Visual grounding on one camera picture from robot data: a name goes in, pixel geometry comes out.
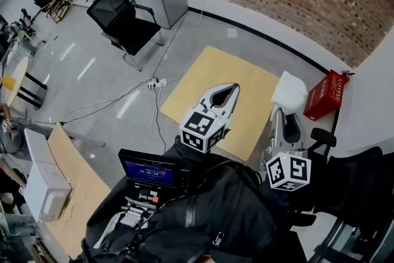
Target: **power strip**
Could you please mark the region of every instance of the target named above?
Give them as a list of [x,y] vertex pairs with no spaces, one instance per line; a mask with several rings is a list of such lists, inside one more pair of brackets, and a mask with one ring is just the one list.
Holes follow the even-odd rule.
[[151,81],[149,81],[148,83],[148,89],[152,90],[153,88],[160,88],[160,87],[164,87],[167,86],[167,79],[152,79]]

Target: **blue screen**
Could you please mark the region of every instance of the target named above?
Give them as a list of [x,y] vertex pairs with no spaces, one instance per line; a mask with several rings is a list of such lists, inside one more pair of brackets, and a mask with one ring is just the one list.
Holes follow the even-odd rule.
[[160,184],[174,185],[172,170],[159,167],[149,166],[146,164],[131,163],[125,161],[127,176],[133,179],[156,182]]

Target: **red box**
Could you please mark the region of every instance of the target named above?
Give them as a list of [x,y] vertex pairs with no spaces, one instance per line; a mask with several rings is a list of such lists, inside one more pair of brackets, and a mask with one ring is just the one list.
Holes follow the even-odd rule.
[[340,75],[334,70],[320,81],[308,95],[304,115],[313,121],[340,108],[344,86],[349,81],[346,75]]

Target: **white baseboard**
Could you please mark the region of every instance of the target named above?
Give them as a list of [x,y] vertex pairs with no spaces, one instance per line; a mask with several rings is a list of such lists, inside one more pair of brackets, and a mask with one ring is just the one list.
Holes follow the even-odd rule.
[[[203,0],[187,0],[187,2],[189,7],[202,9]],[[328,70],[333,69],[340,72],[352,69],[323,46],[264,14],[232,4],[226,0],[204,0],[204,11],[241,23],[271,36]]]

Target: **desk leg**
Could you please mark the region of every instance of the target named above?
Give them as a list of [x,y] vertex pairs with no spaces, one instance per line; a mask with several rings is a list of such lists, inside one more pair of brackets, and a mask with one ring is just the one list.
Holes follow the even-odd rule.
[[89,137],[83,136],[83,135],[78,134],[76,132],[70,132],[70,131],[68,131],[65,128],[63,128],[63,129],[66,132],[68,137],[81,139],[83,142],[87,142],[89,144],[92,144],[92,145],[98,146],[98,147],[104,147],[105,146],[105,142],[102,142],[102,141],[99,141],[99,140],[95,140],[95,139],[91,139]]
[[36,101],[31,100],[30,98],[28,98],[27,96],[25,96],[24,94],[18,92],[18,97],[20,97],[22,100],[25,100],[26,102],[29,102],[30,104],[33,104],[35,107],[37,108],[41,108],[41,104],[37,103]]
[[41,99],[38,96],[36,96],[34,93],[30,92],[29,90],[25,89],[24,87],[20,87],[20,90],[22,92],[24,92],[25,94],[27,94],[28,96],[30,96],[32,98],[35,98],[36,100],[41,101]]
[[38,86],[42,87],[43,89],[48,90],[48,87],[46,84],[40,83],[36,78],[31,76],[29,73],[26,73],[26,78],[29,78],[30,80],[32,80],[32,82],[34,82]]

